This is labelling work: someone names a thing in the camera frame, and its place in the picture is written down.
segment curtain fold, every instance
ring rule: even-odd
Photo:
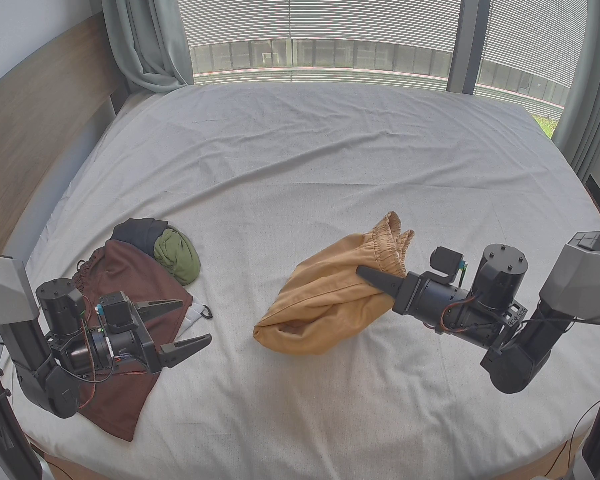
[[[582,53],[553,141],[585,181],[600,155],[600,0],[588,1]]]
[[[111,50],[130,84],[167,92],[193,84],[178,0],[102,0]]]

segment bed sheet wrinkle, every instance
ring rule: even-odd
[[[126,172],[111,176],[114,162]],[[470,280],[485,245],[519,247],[530,267],[516,298],[532,310],[562,245],[600,217],[517,106],[357,84],[183,88],[116,120],[65,196],[32,285],[152,216],[192,238],[202,269],[187,288],[214,311],[181,336],[210,332],[212,345],[161,374],[132,443],[13,387],[25,431],[113,480],[487,479],[563,442],[600,396],[597,328],[565,334],[514,396],[491,386],[482,350],[393,313],[323,356],[251,337],[297,263],[388,210],[416,231],[412,271],[443,245],[465,254]]]

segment wooden bed frame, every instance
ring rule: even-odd
[[[49,169],[108,98],[117,112],[127,96],[124,87],[102,13],[45,44],[0,79],[0,254]],[[574,440],[572,455],[581,439]],[[568,452],[561,447],[497,480],[544,475],[556,458],[550,476],[564,475]],[[46,457],[62,468],[54,469],[58,478],[65,470],[73,480],[104,479]]]

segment tan pants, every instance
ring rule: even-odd
[[[344,237],[296,267],[253,329],[265,347],[285,354],[322,354],[391,309],[393,299],[356,274],[358,265],[405,277],[414,233],[400,234],[389,212],[366,234]]]

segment clothing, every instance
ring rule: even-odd
[[[200,258],[189,239],[172,227],[155,241],[153,257],[181,285],[193,283],[200,274]]]
[[[166,220],[127,219],[113,228],[112,240],[135,245],[165,267],[181,285],[200,274],[200,258],[189,239]]]
[[[192,303],[191,295],[156,260],[133,245],[117,240],[107,240],[104,247],[96,249],[73,276],[73,282],[92,306],[98,303],[101,295],[116,291],[124,292],[133,302],[182,300],[181,309],[146,323],[157,350],[175,340]],[[91,311],[88,325],[98,325],[95,311]],[[140,371],[143,368],[138,365],[132,369]],[[158,375],[114,374],[107,382],[96,385],[93,400],[80,410],[80,414],[105,432],[131,441],[144,401]],[[91,387],[91,384],[81,386],[80,403],[89,398]]]
[[[269,311],[253,328],[262,345],[286,354],[322,354],[367,327],[393,306],[391,296],[356,274],[365,265],[406,277],[413,231],[400,234],[389,212],[369,233],[344,237],[296,267]]]

